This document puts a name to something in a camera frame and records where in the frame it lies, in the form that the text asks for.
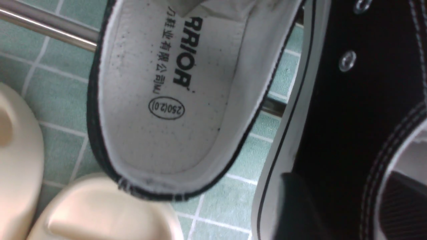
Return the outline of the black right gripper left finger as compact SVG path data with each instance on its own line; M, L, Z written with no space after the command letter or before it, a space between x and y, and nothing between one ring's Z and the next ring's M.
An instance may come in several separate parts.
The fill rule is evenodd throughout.
M273 240L329 240L305 181L282 173Z

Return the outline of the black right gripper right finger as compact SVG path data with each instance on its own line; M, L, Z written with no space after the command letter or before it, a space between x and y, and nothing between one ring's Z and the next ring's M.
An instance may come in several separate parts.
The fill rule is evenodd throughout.
M426 185L401 173L392 173L380 204L380 228L387 240L425 240Z

